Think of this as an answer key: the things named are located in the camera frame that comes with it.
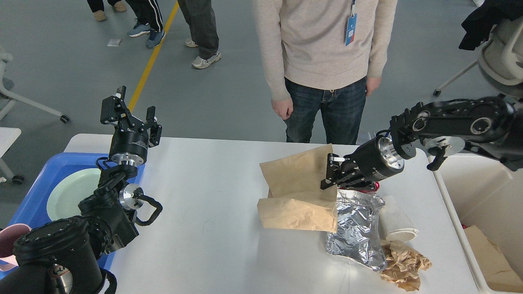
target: white sneaker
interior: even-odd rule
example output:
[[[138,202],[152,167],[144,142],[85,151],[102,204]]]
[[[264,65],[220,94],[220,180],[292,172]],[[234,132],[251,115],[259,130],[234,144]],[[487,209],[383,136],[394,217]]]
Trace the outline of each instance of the white sneaker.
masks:
[[[191,48],[198,46],[198,44],[196,44],[191,38],[185,39],[184,43],[185,43],[185,46],[191,47]]]
[[[216,54],[211,56],[209,59],[203,59],[200,56],[198,56],[193,62],[192,65],[196,67],[199,70],[208,68],[213,62],[216,62],[222,58],[222,54],[220,53],[220,50],[216,51]]]

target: id badge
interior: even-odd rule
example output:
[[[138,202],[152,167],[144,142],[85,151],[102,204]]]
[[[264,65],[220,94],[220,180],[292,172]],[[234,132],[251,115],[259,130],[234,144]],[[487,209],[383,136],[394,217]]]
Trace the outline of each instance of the id badge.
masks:
[[[347,34],[345,35],[345,46],[354,41],[354,32],[356,31],[356,18],[358,14],[354,14],[347,20]]]

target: hand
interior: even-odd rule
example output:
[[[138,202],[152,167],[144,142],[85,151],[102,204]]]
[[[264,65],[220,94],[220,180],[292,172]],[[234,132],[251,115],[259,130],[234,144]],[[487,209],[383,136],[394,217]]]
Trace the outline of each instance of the hand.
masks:
[[[286,120],[289,117],[291,117],[291,113],[293,111],[291,98],[282,101],[272,100],[271,104],[272,108],[274,109],[274,112],[276,112],[276,114],[283,120]]]
[[[381,77],[367,77],[367,93],[365,96],[369,97],[372,92],[376,90],[381,83]]]

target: gray pants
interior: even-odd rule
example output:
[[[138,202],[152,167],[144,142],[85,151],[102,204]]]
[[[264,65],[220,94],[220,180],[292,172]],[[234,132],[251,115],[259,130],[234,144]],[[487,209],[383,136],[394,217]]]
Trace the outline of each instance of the gray pants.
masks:
[[[211,0],[178,0],[178,4],[189,25],[191,39],[198,44],[199,56],[211,58],[218,51],[219,42]]]

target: person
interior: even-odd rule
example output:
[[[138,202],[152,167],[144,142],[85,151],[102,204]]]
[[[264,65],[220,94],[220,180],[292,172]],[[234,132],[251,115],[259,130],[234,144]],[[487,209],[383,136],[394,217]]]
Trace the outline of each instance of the person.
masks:
[[[102,21],[106,19],[103,0],[87,0],[87,3],[93,12],[95,20]],[[117,12],[124,12],[127,10],[126,5],[120,0],[107,0],[107,3],[114,7]]]
[[[309,143],[320,110],[327,143],[356,143],[366,97],[381,82],[396,3],[253,0],[272,108],[287,125],[287,142]]]
[[[197,69],[206,69],[222,57],[218,50],[219,38],[211,0],[178,0],[178,4],[191,33],[185,45],[198,47],[199,54],[192,65]]]
[[[149,38],[145,45],[147,48],[155,48],[165,38],[163,29],[163,19],[160,13],[160,7],[156,0],[126,0],[127,4],[136,15],[136,24],[127,35],[129,37],[138,37],[148,33]]]

